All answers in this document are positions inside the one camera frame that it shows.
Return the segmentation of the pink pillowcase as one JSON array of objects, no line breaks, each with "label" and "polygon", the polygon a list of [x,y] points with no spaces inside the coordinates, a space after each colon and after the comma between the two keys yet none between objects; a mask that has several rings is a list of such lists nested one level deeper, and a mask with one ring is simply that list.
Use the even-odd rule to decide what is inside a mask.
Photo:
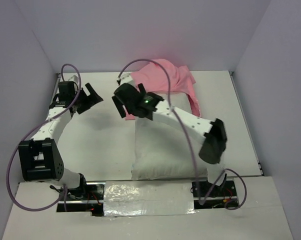
[{"label": "pink pillowcase", "polygon": [[[168,100],[170,105],[202,118],[194,90],[196,81],[186,66],[176,67],[168,60],[153,60],[141,70],[127,73],[117,80],[121,83],[133,82],[136,88],[138,84],[143,84],[147,93],[153,92]],[[127,114],[124,119],[135,118]]]}]

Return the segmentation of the white pillow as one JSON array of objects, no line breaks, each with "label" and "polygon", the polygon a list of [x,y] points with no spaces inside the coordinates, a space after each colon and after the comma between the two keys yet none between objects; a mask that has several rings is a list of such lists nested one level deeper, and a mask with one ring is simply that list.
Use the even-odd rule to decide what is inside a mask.
[{"label": "white pillow", "polygon": [[181,130],[146,118],[135,118],[135,160],[131,179],[195,177],[186,136]]}]

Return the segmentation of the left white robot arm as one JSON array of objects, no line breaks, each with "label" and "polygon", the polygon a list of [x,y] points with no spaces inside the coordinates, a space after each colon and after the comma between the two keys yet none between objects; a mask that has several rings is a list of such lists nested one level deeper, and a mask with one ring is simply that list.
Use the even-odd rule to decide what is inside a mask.
[{"label": "left white robot arm", "polygon": [[75,113],[82,114],[103,101],[90,83],[85,92],[78,79],[61,81],[49,106],[47,123],[29,140],[18,145],[23,179],[27,182],[51,182],[66,185],[73,199],[84,199],[89,192],[83,174],[68,170],[58,149],[59,139]]}]

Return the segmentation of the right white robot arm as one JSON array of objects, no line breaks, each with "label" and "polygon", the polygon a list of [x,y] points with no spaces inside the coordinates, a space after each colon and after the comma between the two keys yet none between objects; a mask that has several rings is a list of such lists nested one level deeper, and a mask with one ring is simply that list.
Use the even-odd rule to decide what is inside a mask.
[{"label": "right white robot arm", "polygon": [[198,156],[206,163],[208,190],[220,195],[226,188],[227,173],[222,164],[222,156],[226,150],[227,134],[224,122],[197,117],[185,110],[175,107],[168,100],[154,92],[146,92],[143,84],[138,87],[133,82],[121,83],[114,91],[112,100],[122,118],[127,114],[155,123],[166,124],[183,131],[186,140],[196,140],[201,148]]}]

